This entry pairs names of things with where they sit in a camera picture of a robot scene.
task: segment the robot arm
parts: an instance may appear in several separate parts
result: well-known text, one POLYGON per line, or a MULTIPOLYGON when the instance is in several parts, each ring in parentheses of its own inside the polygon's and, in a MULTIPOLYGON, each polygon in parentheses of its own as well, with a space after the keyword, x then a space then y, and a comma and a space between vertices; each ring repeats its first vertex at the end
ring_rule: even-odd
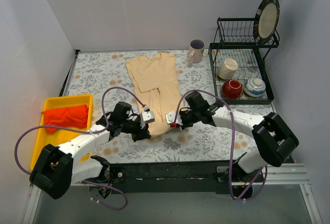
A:
MULTIPOLYGON (((180 111, 176 121, 175 112, 167 114, 169 124, 175 123, 185 129, 201 121, 216 127, 232 128, 230 112, 222 103, 209 105, 198 92, 188 94, 186 101, 190 110, 180 111)), ((261 116, 233 111, 233 115, 236 131, 254 138, 257 145, 256 149, 243 154, 233 164, 233 177, 239 180, 268 164, 281 166, 299 144, 298 139, 276 113, 261 116)))
POLYGON ((72 183, 95 178, 104 182, 109 177, 110 164, 99 156, 91 156, 86 161, 79 160, 95 149, 108 143, 121 132, 132 134, 133 141, 150 138, 148 123, 155 120, 152 111, 142 112, 136 119, 129 119, 131 105, 119 102, 114 111, 107 113, 109 126, 107 130, 93 134, 93 131, 106 127, 103 116, 89 129, 90 134, 82 134, 57 147, 46 145, 30 175, 30 182, 48 193, 52 198, 61 197, 72 183))

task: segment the metal frame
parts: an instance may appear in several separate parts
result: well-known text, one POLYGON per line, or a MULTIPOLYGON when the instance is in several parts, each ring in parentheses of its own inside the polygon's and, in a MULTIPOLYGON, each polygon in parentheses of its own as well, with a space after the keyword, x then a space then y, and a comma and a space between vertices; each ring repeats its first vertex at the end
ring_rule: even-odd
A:
POLYGON ((235 76, 235 79, 240 81, 248 80, 251 77, 252 71, 257 72, 258 76, 264 80, 266 84, 266 94, 262 97, 250 97, 243 94, 238 99, 225 99, 228 104, 231 105, 268 105, 274 99, 274 94, 271 89, 271 85, 265 69, 265 58, 268 55, 271 48, 277 48, 279 45, 279 34, 275 30, 271 39, 263 44, 257 44, 254 39, 254 22, 255 18, 218 18, 217 30, 214 36, 213 43, 209 46, 210 65, 213 76, 214 92, 220 98, 222 97, 218 93, 218 88, 226 80, 222 80, 217 76, 217 68, 220 67, 221 51, 225 51, 226 55, 240 55, 237 58, 239 67, 239 75, 235 76), (261 56, 259 49, 267 48, 267 52, 264 57, 261 56), (252 56, 249 56, 246 52, 247 49, 251 50, 252 56))
MULTIPOLYGON (((63 96, 68 94, 68 85, 72 78, 75 61, 70 70, 71 73, 69 73, 63 96)), ((113 174, 118 172, 125 173, 125 177, 121 177, 117 182, 114 182, 113 186, 129 192, 146 192, 146 190, 149 192, 212 191, 228 194, 228 183, 219 183, 216 175, 214 175, 217 172, 217 166, 227 167, 228 161, 114 164, 111 170, 113 174)), ((303 164, 290 163, 284 164, 279 168, 269 167, 269 177, 266 184, 299 184, 312 223, 322 223, 303 164)), ((260 177, 255 184, 260 184, 262 180, 263 178, 260 177)), ((33 222, 40 194, 40 189, 34 185, 30 186, 30 194, 22 219, 23 224, 33 222)))
POLYGON ((72 77, 73 77, 74 68, 76 67, 76 62, 77 62, 79 52, 80 52, 79 50, 76 50, 76 52, 75 52, 74 60, 71 64, 71 67, 70 67, 70 70, 69 70, 69 73, 68 73, 68 77, 66 79, 65 86, 64 86, 64 89, 63 89, 62 96, 67 96, 68 93, 69 93, 68 88, 71 84, 71 80, 72 80, 72 77))

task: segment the mug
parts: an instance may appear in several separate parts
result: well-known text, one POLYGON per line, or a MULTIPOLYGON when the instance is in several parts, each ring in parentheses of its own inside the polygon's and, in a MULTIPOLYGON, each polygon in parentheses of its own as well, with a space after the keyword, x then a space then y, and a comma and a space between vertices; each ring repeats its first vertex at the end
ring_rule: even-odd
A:
POLYGON ((205 44, 202 40, 193 40, 190 42, 188 64, 199 63, 203 58, 205 44))
POLYGON ((237 69, 237 62, 232 58, 227 58, 218 68, 218 76, 225 80, 231 79, 237 69))

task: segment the white wall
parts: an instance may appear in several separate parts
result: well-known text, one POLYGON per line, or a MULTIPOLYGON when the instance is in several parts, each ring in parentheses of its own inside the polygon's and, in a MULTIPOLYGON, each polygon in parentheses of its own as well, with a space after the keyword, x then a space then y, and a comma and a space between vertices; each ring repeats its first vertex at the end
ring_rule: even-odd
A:
MULTIPOLYGON (((74 50, 47 0, 0 0, 0 20, 0 222, 16 224, 29 180, 15 164, 15 143, 39 123, 44 100, 58 96, 74 50)), ((35 137, 28 136, 20 146, 25 168, 35 137)))
POLYGON ((311 179, 323 223, 330 223, 330 2, 284 0, 280 46, 267 61, 277 111, 298 136, 294 153, 311 179))
POLYGON ((213 40, 218 16, 254 17, 262 0, 48 0, 74 49, 182 49, 213 40))

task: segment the plate with black rim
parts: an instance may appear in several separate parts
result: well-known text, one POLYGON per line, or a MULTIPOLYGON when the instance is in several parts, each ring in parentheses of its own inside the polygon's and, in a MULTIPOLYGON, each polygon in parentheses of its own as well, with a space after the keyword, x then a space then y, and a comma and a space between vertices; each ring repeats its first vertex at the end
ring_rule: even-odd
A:
POLYGON ((257 44, 264 45, 271 39, 277 27, 278 18, 278 0, 262 0, 253 24, 253 37, 257 44))

